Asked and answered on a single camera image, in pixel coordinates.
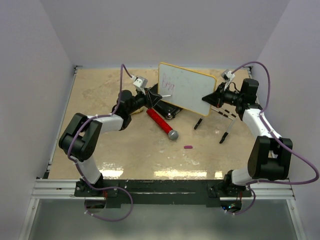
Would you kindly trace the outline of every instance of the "gray wall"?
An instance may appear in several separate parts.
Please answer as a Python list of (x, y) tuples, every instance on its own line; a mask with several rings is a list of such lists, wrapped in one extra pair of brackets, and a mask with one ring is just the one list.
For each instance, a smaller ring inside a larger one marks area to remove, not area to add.
[(71, 79), (71, 62), (40, 1), (1, 1), (0, 239), (19, 237)]
[[(264, 47), (259, 61), (271, 75), (271, 97), (266, 116), (284, 137), (291, 138), (295, 151), (320, 169), (320, 2), (291, 0)], [(266, 74), (255, 66), (260, 82), (259, 99), (265, 103)], [(310, 167), (292, 158), (292, 181), (314, 177)], [(310, 240), (320, 236), (320, 181), (294, 186), (294, 194), (304, 228)]]
[(256, 60), (289, 0), (41, 0), (72, 63), (235, 66)]

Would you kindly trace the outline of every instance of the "whiteboard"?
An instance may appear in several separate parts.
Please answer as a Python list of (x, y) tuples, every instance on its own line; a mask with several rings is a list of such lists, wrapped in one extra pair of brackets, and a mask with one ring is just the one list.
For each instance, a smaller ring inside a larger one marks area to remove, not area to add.
[(204, 73), (161, 62), (158, 68), (158, 94), (171, 95), (162, 101), (208, 116), (211, 105), (202, 97), (216, 88), (216, 78)]

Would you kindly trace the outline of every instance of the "red microphone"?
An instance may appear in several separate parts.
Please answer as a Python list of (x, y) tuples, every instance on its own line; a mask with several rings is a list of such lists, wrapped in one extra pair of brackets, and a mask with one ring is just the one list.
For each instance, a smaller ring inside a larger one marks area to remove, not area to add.
[(160, 128), (163, 129), (166, 134), (168, 134), (170, 140), (174, 141), (178, 139), (178, 132), (176, 130), (173, 130), (172, 127), (170, 127), (169, 124), (166, 123), (166, 121), (163, 120), (155, 110), (149, 108), (146, 113), (160, 126)]

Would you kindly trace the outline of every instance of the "wooden table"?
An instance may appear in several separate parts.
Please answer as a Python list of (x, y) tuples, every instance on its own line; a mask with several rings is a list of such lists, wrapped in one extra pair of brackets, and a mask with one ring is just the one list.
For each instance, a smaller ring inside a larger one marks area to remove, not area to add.
[[(224, 69), (197, 71), (215, 76), (218, 86)], [(148, 79), (147, 87), (158, 81), (157, 69), (129, 72)], [(125, 72), (123, 76), (123, 89), (134, 93), (132, 80)], [(234, 82), (238, 89), (248, 77), (246, 70), (237, 71)], [(79, 69), (60, 135), (75, 113), (109, 113), (118, 98), (119, 81), (119, 69)], [(223, 107), (235, 113), (235, 107)], [(255, 142), (249, 128), (238, 119), (224, 143), (219, 144), (231, 120), (211, 111), (194, 130), (199, 118), (198, 114), (183, 110), (167, 121), (179, 133), (177, 141), (170, 141), (146, 110), (133, 114), (127, 129), (100, 135), (94, 152), (97, 167), (106, 179), (222, 179), (229, 170), (246, 166)], [(192, 145), (193, 149), (184, 149), (185, 145)], [(49, 179), (79, 177), (73, 163), (56, 147)]]

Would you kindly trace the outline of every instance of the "yellow whiteboard frame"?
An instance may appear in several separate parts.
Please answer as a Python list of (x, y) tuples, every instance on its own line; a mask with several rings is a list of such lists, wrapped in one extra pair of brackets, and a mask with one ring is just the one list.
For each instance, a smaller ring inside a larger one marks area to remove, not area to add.
[[(174, 67), (174, 68), (177, 68), (177, 69), (187, 70), (187, 71), (189, 71), (189, 72), (193, 72), (193, 73), (196, 73), (196, 74), (201, 74), (201, 75), (205, 75), (205, 76), (214, 78), (215, 83), (214, 83), (214, 87), (213, 87), (212, 92), (214, 92), (215, 89), (216, 89), (217, 79), (216, 79), (215, 76), (212, 76), (212, 75), (209, 75), (209, 74), (205, 74), (205, 73), (202, 73), (202, 72), (198, 72), (198, 71), (195, 71), (195, 70), (187, 69), (187, 68), (185, 68), (185, 67), (172, 65), (172, 64), (170, 64), (170, 63), (160, 62), (159, 65), (158, 65), (158, 94), (159, 94), (159, 86), (160, 86), (160, 78), (159, 78), (159, 77), (160, 77), (160, 76), (159, 76), (160, 64), (167, 65), (167, 66), (170, 66), (170, 67)], [(165, 103), (167, 103), (167, 104), (171, 104), (171, 105), (177, 106), (177, 107), (182, 108), (182, 109), (186, 109), (186, 110), (188, 110), (188, 111), (190, 111), (190, 112), (199, 114), (199, 115), (204, 116), (204, 117), (209, 116), (209, 115), (210, 115), (210, 112), (211, 112), (211, 107), (210, 107), (210, 109), (209, 109), (208, 115), (203, 115), (203, 114), (201, 114), (201, 113), (199, 113), (199, 112), (196, 112), (196, 111), (190, 110), (190, 109), (188, 109), (188, 108), (185, 108), (185, 107), (182, 107), (182, 106), (178, 106), (178, 105), (173, 104), (173, 103), (171, 103), (171, 102), (165, 101), (164, 99), (161, 99), (161, 101), (163, 101), (163, 102), (165, 102)]]

